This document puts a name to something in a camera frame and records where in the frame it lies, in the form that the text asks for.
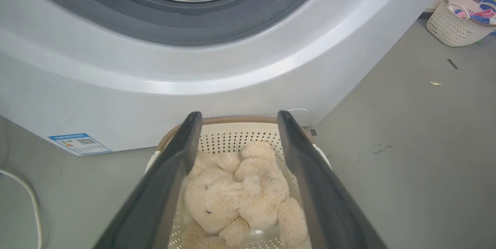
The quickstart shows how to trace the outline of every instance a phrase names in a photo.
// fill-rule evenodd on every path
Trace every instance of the laundry basket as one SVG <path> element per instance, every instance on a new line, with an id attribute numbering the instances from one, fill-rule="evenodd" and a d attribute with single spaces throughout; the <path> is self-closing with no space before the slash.
<path id="1" fill-rule="evenodd" d="M 148 170 L 156 157 L 161 151 L 167 146 L 169 141 L 172 139 L 177 131 L 176 127 L 169 131 L 162 139 L 157 147 L 157 151 L 151 157 L 146 169 Z M 288 185 L 290 187 L 290 196 L 295 198 L 301 203 L 300 192 L 298 190 L 298 184 L 296 178 L 289 171 L 285 164 L 283 149 L 281 145 L 281 139 L 279 137 L 279 129 L 277 125 L 277 120 L 275 118 L 261 118 L 261 117 L 229 117 L 229 118 L 206 118 L 203 120 L 203 126 L 201 128 L 200 141 L 198 144 L 198 152 L 207 152 L 214 154 L 223 153 L 237 153 L 246 143 L 250 141 L 266 141 L 271 144 L 276 154 L 277 166 L 281 173 L 286 178 Z M 322 151 L 313 145 L 317 151 L 324 158 L 326 163 L 329 164 L 328 159 L 322 153 Z M 170 232 L 169 246 L 168 249 L 183 249 L 181 248 L 181 230 L 187 222 L 191 220 L 191 217 L 186 211 L 186 206 L 184 205 L 184 186 L 181 187 L 181 192 L 179 193 L 179 202 L 176 207 L 176 214 L 174 217 L 174 222 L 172 225 L 172 231 Z M 310 249 L 312 246 L 310 244 L 310 239 L 300 247 L 301 249 Z M 267 231 L 252 230 L 250 236 L 246 240 L 245 244 L 239 246 L 241 249 L 282 249 L 282 245 L 279 240 L 279 228 L 278 226 L 271 228 Z"/>
<path id="2" fill-rule="evenodd" d="M 496 25 L 484 24 L 469 17 L 471 13 L 482 11 L 480 4 L 488 5 L 496 11 L 493 4 L 479 3 L 477 0 L 442 0 L 425 26 L 447 46 L 473 44 L 496 29 Z M 467 17 L 457 16 L 450 8 L 453 11 L 464 11 Z"/>

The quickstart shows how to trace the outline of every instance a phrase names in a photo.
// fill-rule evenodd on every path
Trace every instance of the beige plush toy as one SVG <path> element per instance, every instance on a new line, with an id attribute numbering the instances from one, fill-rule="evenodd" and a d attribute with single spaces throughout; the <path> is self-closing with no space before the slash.
<path id="1" fill-rule="evenodd" d="M 244 158 L 234 173 L 243 182 L 253 176 L 260 178 L 260 198 L 241 205 L 239 215 L 251 229 L 267 230 L 279 223 L 281 244 L 299 247 L 308 236 L 305 214 L 299 203 L 289 197 L 286 179 L 275 166 L 275 153 L 269 143 L 254 141 L 241 151 Z"/>
<path id="2" fill-rule="evenodd" d="M 197 156 L 184 191 L 186 208 L 195 220 L 181 235 L 185 249 L 237 247 L 250 234 L 239 208 L 259 198 L 260 179 L 250 175 L 234 181 L 238 166 L 234 154 Z"/>

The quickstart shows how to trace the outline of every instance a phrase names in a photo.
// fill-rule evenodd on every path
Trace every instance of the perforated basket wall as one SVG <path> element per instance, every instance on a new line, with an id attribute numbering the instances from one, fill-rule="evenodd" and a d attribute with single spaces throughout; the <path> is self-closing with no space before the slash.
<path id="1" fill-rule="evenodd" d="M 239 122 L 203 125 L 198 144 L 198 152 L 209 152 L 215 154 L 237 153 L 243 149 L 246 143 L 249 143 L 250 141 L 266 141 L 271 144 L 271 147 L 276 154 L 277 165 L 281 170 L 281 173 L 288 181 L 290 196 L 300 201 L 300 192 L 298 190 L 296 178 L 292 175 L 285 164 L 278 125 L 275 124 L 275 119 L 273 118 L 267 118 L 265 121 L 270 121 L 272 123 Z M 161 145 L 162 147 L 159 145 L 158 150 L 162 150 L 165 146 L 165 144 Z M 149 166 L 154 161 L 154 157 L 150 159 L 150 163 L 148 164 Z M 190 221 L 190 219 L 191 218 L 186 212 L 186 207 L 184 206 L 183 188 L 181 188 L 168 249 L 182 249 L 181 230 L 184 225 Z M 302 249 L 310 249 L 311 247 L 310 240 L 307 240 L 301 246 Z M 279 240 L 278 226 L 271 228 L 268 231 L 252 230 L 250 236 L 246 240 L 246 243 L 242 244 L 239 248 L 283 249 Z"/>
<path id="2" fill-rule="evenodd" d="M 477 1 L 454 0 L 469 13 L 477 11 Z M 491 33 L 496 26 L 478 24 L 470 18 L 461 19 L 449 8 L 448 2 L 443 0 L 434 11 L 425 25 L 427 30 L 447 46 L 467 46 Z"/>

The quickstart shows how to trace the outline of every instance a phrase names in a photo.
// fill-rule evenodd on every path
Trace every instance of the thin white wire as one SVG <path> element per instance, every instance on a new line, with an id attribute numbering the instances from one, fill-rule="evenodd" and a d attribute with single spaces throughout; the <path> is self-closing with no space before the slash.
<path id="1" fill-rule="evenodd" d="M 11 177 L 15 181 L 19 182 L 19 184 L 21 184 L 28 191 L 33 203 L 34 218 L 36 219 L 36 229 L 38 230 L 38 249 L 42 249 L 43 240 L 41 235 L 40 207 L 38 206 L 38 200 L 36 199 L 36 195 L 34 194 L 33 189 L 29 184 L 20 179 L 17 175 L 13 175 L 12 173 L 9 173 L 2 169 L 0 169 L 0 173 L 3 173 L 4 175 L 7 175 L 8 177 Z"/>

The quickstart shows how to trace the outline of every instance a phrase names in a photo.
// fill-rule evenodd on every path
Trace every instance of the floor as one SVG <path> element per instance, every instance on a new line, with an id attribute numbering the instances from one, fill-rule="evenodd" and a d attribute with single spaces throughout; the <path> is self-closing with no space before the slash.
<path id="1" fill-rule="evenodd" d="M 496 37 L 448 48 L 424 25 L 313 127 L 314 139 L 391 249 L 493 248 Z M 92 248 L 153 151 L 75 157 L 0 118 L 0 167 L 34 187 L 48 249 Z M 0 247 L 35 248 L 29 196 L 4 175 L 0 194 Z"/>

